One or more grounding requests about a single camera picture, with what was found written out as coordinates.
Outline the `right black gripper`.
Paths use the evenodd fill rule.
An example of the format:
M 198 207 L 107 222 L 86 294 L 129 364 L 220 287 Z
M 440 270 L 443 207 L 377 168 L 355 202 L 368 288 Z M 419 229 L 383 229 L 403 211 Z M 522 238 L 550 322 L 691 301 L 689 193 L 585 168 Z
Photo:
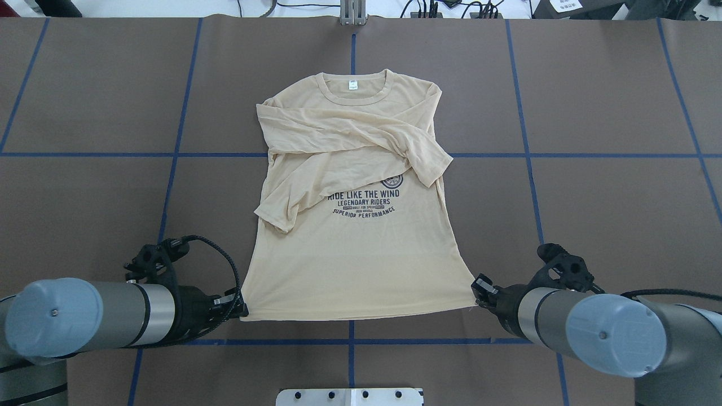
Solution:
M 479 274 L 472 283 L 472 291 L 477 306 L 494 314 L 500 326 L 506 332 L 521 339 L 528 339 L 526 334 L 522 332 L 518 316 L 521 301 L 529 292 L 527 285 L 515 284 L 506 288 L 495 287 L 489 277 Z

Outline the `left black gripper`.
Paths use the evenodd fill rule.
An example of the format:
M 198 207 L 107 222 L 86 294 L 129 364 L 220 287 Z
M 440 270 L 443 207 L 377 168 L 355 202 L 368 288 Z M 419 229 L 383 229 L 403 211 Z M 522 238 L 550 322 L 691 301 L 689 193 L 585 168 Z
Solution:
M 223 295 L 206 295 L 197 287 L 178 287 L 179 305 L 173 324 L 173 344 L 186 343 L 217 329 L 224 320 L 249 316 L 241 288 Z

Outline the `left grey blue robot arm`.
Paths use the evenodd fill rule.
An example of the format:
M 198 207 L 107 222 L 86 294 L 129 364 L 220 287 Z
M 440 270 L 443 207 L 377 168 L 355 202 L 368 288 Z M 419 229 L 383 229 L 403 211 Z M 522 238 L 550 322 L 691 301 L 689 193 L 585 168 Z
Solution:
M 67 361 L 81 353 L 180 345 L 249 313 L 237 289 L 39 280 L 2 298 L 2 404 L 69 404 Z

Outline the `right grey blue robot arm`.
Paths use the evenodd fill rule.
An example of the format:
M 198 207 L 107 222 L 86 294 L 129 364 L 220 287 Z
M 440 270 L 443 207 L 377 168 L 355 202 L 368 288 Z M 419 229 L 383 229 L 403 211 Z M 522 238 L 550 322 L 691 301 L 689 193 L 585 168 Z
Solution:
M 485 275 L 471 289 L 507 332 L 631 378 L 636 405 L 721 403 L 718 312 L 532 283 L 501 288 Z

